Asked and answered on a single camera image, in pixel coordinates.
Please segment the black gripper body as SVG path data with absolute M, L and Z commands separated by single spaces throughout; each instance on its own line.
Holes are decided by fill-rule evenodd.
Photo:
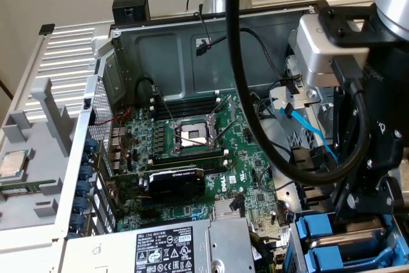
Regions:
M 370 50 L 364 94 L 371 119 L 366 168 L 382 174 L 399 166 L 408 147 L 408 48 Z

